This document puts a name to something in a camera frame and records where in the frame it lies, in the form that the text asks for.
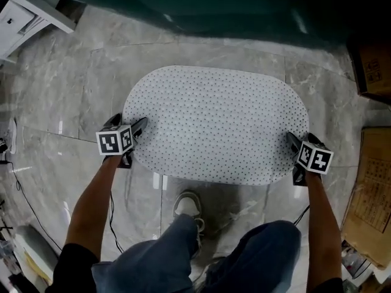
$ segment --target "jeans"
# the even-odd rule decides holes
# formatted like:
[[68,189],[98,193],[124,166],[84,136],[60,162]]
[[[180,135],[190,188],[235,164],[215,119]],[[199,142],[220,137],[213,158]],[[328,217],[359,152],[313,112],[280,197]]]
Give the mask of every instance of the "jeans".
[[[197,251],[197,225],[178,216],[158,240],[136,244],[114,262],[92,266],[98,293],[194,292],[190,260]],[[301,234],[276,221],[246,233],[226,258],[211,266],[202,293],[283,293],[291,283]]]

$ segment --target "black sleeve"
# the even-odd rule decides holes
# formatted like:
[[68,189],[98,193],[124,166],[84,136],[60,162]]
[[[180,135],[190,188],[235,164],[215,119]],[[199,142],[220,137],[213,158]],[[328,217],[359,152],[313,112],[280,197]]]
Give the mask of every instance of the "black sleeve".
[[62,249],[59,262],[54,269],[53,284],[45,293],[69,293],[74,291],[75,287],[79,292],[96,293],[91,266],[98,262],[98,258],[85,247],[67,244]]
[[342,279],[333,278],[319,284],[311,293],[343,293]]

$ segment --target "tile floor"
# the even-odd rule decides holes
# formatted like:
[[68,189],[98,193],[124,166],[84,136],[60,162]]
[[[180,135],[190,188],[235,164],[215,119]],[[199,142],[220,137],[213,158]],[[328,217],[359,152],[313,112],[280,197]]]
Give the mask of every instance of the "tile floor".
[[[391,125],[387,106],[357,96],[344,47],[333,51],[273,42],[173,35],[120,15],[87,7],[73,34],[51,29],[23,48],[15,75],[2,75],[0,119],[18,123],[18,151],[12,160],[31,205],[62,246],[67,210],[101,164],[95,131],[122,111],[137,81],[156,68],[192,65],[230,68],[274,76],[303,100],[310,129],[335,158],[324,183],[339,224],[356,178],[360,130]],[[0,170],[0,193],[15,224],[34,219],[13,175]],[[295,220],[308,204],[306,188],[289,177],[263,187],[228,186],[159,176],[166,190],[153,188],[153,172],[137,162],[118,170],[113,194],[114,229],[122,247],[157,238],[172,220],[177,194],[200,192],[213,245],[205,252],[230,253],[249,229],[277,219]],[[291,292],[304,292],[308,268],[308,217]],[[103,259],[118,256],[106,227]]]

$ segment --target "white mat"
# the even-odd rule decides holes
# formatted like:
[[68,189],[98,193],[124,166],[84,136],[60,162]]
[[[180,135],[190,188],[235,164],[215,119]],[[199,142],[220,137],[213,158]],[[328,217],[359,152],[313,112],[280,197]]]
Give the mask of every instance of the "white mat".
[[144,76],[123,109],[148,117],[136,159],[163,175],[263,185],[291,172],[285,133],[303,136],[308,113],[286,83],[219,68],[170,66]]

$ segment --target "dotted mat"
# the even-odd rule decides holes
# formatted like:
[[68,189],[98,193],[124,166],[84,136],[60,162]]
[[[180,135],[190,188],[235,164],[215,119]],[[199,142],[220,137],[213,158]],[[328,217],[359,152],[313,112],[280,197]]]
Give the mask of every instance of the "dotted mat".
[[136,159],[153,172],[227,184],[264,185],[289,174],[287,131],[303,137],[300,97],[274,77],[219,68],[170,66],[144,76],[123,110],[148,117]]

